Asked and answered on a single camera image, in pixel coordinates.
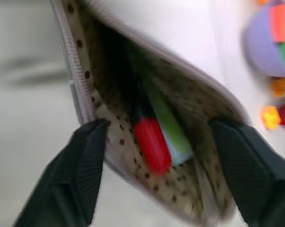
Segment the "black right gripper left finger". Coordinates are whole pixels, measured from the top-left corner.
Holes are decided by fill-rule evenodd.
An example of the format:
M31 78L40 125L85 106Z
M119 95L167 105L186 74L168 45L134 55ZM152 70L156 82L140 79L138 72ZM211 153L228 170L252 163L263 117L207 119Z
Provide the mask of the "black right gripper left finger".
M80 126L47 165L13 227L89 227L102 178L109 121Z

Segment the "orange block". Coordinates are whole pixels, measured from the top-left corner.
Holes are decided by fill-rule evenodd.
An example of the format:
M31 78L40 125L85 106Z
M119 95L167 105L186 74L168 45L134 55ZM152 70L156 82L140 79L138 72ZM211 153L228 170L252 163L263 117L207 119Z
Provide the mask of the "orange block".
M274 97L285 96L285 78L275 78L270 81L270 89Z

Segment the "yellow block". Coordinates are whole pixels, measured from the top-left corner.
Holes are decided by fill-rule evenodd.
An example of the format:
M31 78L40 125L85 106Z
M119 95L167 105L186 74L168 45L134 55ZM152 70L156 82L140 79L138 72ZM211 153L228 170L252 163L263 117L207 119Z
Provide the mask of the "yellow block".
M264 126L269 130L277 128L281 122L278 110L275 106L265 106L261 111L261 119Z

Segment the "grid pouch with dotted lining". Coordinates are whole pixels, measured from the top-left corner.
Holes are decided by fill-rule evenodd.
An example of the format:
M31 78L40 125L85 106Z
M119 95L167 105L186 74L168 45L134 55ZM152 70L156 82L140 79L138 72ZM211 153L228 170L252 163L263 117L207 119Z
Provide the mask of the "grid pouch with dotted lining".
M50 0L63 42L80 123L110 121L107 165L171 215L193 227L232 218L236 204L222 173L209 121L226 117L247 123L239 101L223 85L122 22L104 0ZM183 164L151 167L126 100L135 88L121 71L121 58L134 61L144 79L168 102L193 156Z

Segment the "red marker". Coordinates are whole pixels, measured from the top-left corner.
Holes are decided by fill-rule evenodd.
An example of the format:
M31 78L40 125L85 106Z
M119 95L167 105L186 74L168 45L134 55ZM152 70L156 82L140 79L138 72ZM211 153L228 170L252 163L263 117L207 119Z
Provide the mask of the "red marker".
M134 134L150 171L166 174L172 159L157 119L143 117L134 126Z

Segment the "purple bowl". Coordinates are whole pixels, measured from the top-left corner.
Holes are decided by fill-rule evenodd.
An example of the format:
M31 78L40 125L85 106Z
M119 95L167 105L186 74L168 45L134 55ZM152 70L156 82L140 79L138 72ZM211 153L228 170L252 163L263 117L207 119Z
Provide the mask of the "purple bowl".
M269 10L272 4L262 6L243 31L243 45L247 59L258 72L285 78L285 61L269 28Z

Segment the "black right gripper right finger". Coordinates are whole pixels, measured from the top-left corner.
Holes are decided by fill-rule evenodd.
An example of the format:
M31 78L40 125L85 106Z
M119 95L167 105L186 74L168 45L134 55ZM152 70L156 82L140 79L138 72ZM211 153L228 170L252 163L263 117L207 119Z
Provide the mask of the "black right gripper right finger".
M285 160L258 131L237 121L211 120L228 187L249 227L285 227Z

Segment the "green highlighter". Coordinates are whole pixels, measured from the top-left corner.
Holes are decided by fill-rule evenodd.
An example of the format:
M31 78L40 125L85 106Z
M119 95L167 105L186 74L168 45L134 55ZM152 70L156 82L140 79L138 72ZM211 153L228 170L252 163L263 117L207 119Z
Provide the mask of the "green highlighter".
M144 81L143 88L159 122L172 158L172 164L179 166L185 163L193 156L194 152L171 107L151 82Z

